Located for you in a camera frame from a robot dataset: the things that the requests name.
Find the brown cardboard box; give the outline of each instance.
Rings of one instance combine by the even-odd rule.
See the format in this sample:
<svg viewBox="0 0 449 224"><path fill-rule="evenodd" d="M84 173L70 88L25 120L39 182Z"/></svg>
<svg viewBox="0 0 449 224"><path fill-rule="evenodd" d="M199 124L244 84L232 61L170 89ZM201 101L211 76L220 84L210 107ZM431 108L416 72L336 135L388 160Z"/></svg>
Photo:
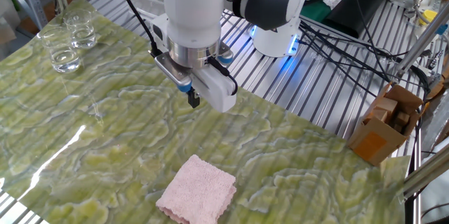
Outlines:
<svg viewBox="0 0 449 224"><path fill-rule="evenodd" d="M392 114L396 111L398 101L389 98L380 98L376 104L375 110L385 110L388 113L387 123L391 119Z"/></svg>
<svg viewBox="0 0 449 224"><path fill-rule="evenodd" d="M394 125L394 130L396 130L396 131L398 131L399 133L401 133L401 132L402 132L402 126L401 126L401 125L398 125L398 124L395 124L395 125Z"/></svg>
<svg viewBox="0 0 449 224"><path fill-rule="evenodd" d="M378 166L407 140L422 115L416 112L423 103L420 98L404 87L395 85L389 90L390 86L391 84L387 84L380 91L361 121L374 110L383 97L386 97L398 101L397 110L410 116L408 124L403 127L403 133L397 132L388 124L373 117L367 124L363 122L358 124L347 143L356 154L375 166Z"/></svg>
<svg viewBox="0 0 449 224"><path fill-rule="evenodd" d="M396 115L394 123L402 127L408 124L409 118L410 116L405 112L398 112L398 115Z"/></svg>
<svg viewBox="0 0 449 224"><path fill-rule="evenodd" d="M364 124L367 124L373 117L378 118L380 121L385 122L388 117L388 112L385 110L374 109L367 117L363 120Z"/></svg>

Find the pink cloth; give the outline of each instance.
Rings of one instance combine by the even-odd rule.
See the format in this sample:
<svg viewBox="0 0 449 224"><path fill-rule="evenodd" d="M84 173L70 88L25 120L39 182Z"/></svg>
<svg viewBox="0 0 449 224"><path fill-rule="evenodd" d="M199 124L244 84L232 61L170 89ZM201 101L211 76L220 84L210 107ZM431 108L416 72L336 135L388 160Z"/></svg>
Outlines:
<svg viewBox="0 0 449 224"><path fill-rule="evenodd" d="M236 192L236 178L192 155L156 202L182 224L215 224Z"/></svg>

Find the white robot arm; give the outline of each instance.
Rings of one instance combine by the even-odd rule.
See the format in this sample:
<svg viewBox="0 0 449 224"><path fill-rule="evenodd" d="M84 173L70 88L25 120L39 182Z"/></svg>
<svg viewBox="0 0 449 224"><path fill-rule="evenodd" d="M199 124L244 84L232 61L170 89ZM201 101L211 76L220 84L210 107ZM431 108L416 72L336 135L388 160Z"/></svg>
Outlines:
<svg viewBox="0 0 449 224"><path fill-rule="evenodd" d="M236 82L221 66L232 61L229 47L220 41L224 8L255 25L255 48L274 57L294 54L299 15L304 0L163 0L166 13L152 21L152 31L165 53L156 64L192 107L198 96L226 112L236 102Z"/></svg>

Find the metal rack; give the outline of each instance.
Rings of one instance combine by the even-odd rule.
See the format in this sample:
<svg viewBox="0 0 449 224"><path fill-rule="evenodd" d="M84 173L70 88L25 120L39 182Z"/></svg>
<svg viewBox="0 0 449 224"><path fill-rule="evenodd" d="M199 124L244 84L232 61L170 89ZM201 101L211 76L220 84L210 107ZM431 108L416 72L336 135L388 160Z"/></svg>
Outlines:
<svg viewBox="0 0 449 224"><path fill-rule="evenodd" d="M92 0L91 3L112 22L147 38L143 27L132 14L125 0ZM389 1L385 1L381 5L369 23L369 31L377 47L385 48L392 53L410 50L413 45L410 35L413 34L414 27L408 24L404 11L404 8L395 6ZM152 16L146 15L147 24L151 19ZM325 34L352 39L311 20L304 19L303 21ZM229 66L229 71L241 87L338 136L346 139L350 137L358 118L368 109L374 97L351 82L332 63L320 58L310 46L301 45L294 56L270 58L254 49L249 35L252 27L250 23L224 14L221 25L222 40L231 47L236 55L234 62ZM338 40L333 40L333 43L375 69L378 68L374 55L365 48ZM352 64L352 61L330 48L320 43L319 46L334 60ZM437 41L433 45L434 53L438 53L444 48L445 43L441 41ZM420 60L421 65L426 65L426 63L425 59ZM387 65L387 70L392 66L391 64ZM345 66L344 68L373 93L378 93L386 84L372 72L355 67ZM441 72L441 69L442 61L438 62L436 71ZM405 73L399 84L420 97L424 94L422 88L417 86L418 79L413 74ZM415 136L412 135L403 146L392 154L392 157L411 155L414 141ZM13 217L11 217L12 221L8 221L8 223L45 222L29 209L25 208L22 211L21 209L20 203L0 191L0 222L10 215Z"/></svg>

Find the glass cup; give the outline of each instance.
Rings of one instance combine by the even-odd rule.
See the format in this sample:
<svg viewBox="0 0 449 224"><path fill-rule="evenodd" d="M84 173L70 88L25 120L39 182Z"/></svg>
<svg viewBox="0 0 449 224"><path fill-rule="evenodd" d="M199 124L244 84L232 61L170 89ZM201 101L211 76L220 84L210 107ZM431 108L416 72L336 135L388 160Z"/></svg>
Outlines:
<svg viewBox="0 0 449 224"><path fill-rule="evenodd" d="M90 11L82 9L70 11L65 14L64 23L72 33L73 47L92 48L96 44Z"/></svg>
<svg viewBox="0 0 449 224"><path fill-rule="evenodd" d="M61 73L77 70L80 65L79 57L72 47L70 31L64 27L55 27L41 35L43 47L50 54L53 69Z"/></svg>

